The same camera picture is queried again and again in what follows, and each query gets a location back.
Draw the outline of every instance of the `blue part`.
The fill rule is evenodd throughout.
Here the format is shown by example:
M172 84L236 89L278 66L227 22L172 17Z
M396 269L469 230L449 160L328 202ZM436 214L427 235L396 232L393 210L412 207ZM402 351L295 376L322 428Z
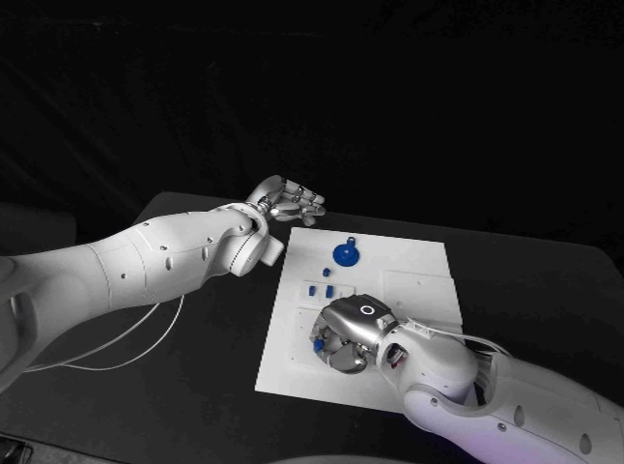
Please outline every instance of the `blue part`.
M358 253L355 249L355 238L348 237L344 245L337 245L332 250L332 259L345 268L357 263Z
M318 353L322 350L322 340L318 338L314 341L314 352Z

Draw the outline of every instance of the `black curtain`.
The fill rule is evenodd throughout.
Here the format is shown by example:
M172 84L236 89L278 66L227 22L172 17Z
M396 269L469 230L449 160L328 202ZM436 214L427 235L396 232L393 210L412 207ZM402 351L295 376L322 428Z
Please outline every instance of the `black curtain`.
M0 3L0 201L86 242L278 173L624 275L624 2L206 3Z

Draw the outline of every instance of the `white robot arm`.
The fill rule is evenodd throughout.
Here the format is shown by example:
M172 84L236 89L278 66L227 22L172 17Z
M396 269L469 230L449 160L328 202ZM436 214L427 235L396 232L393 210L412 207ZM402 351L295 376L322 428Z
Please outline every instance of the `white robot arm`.
M472 351L367 295L321 310L309 339L340 372L378 369L407 419L481 462L624 464L624 408L487 340Z
M155 217L106 239L0 256L0 392L72 327L116 309L167 302L211 276L272 265L282 243L268 220L324 214L322 197L279 176L244 203Z

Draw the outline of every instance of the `white cable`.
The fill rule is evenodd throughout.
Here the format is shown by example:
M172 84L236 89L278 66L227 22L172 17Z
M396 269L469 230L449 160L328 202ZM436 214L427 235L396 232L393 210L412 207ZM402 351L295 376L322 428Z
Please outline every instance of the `white cable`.
M85 369L85 370L112 370L115 369L116 367L121 367L129 363L132 363L134 361L136 361L151 350L152 348L155 347L155 345L158 344L158 342L162 340L162 338L165 337L165 335L168 334L170 330L172 329L172 326L175 324L175 321L177 321L177 316L180 315L180 310L183 308L183 302L184 302L184 295L180 299L180 306L177 307L177 313L175 313L175 317L172 318L172 322L170 323L170 326L168 326L168 329L165 330L165 333L161 335L161 337L158 338L158 340L155 341L155 343L149 346L149 348L135 357L132 358L129 361L126 361L125 363L122 363L121 365L116 365L116 366L112 366L112 367L85 367L82 365L74 365L74 364L67 364L67 363L72 363L73 361L77 361L80 360L82 358L86 358L89 355L93 355L96 352L99 352L103 348L106 348L112 343L115 343L121 338L123 338L123 336L138 327L138 325L145 321L147 317L151 315L151 313L154 312L154 310L158 308L158 305L159 303L157 303L154 305L154 307L151 308L151 310L148 311L148 313L145 314L145 316L142 317L142 319L134 324L134 326L131 327L131 329L128 329L128 331L121 335L118 336L113 340L110 340L106 344L100 345L98 348L95 348L92 351L83 353L82 355L76 356L74 358L70 358L69 360L64 360L64 361L60 361L60 362L54 362L51 364L43 364L43 365L34 365L33 367L30 367L24 372L37 372L38 370L44 370L44 369L51 369L53 367L72 367L72 368L76 368L76 369Z
M479 338L478 336L465 335L463 333L453 333L453 332L440 331L439 329L435 329L435 328L432 328L430 326L426 326L426 324L423 324L422 322L416 321L416 320L412 319L410 317L407 317L406 319L409 320L409 322L410 322L415 326L419 326L419 327L423 328L426 331L436 332L438 334L455 336L456 338L463 338L465 340L475 341L476 343L481 343L482 345L489 346L498 353L502 353L502 354L507 355L510 358L512 358L510 352L508 352L497 343L492 343L492 342L491 342L489 340L487 340L485 338Z

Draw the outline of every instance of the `tabletop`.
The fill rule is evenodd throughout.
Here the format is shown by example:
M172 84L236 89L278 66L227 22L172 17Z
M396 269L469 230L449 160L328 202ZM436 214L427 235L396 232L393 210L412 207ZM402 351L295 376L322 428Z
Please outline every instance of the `tabletop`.
M229 202L162 192L135 222ZM600 250L334 213L315 227L443 242L463 332L624 406L624 280ZM285 244L289 229L291 223L270 224ZM187 295L167 338L132 364L106 372L57 368L21 375L0 397L0 434L134 464L260 464L331 453L475 462L399 414L253 390L281 266L282 257L240 278L211 278ZM162 304L83 364L113 365L139 354L165 330L177 304ZM105 343L147 310L122 309L87 321L38 361Z

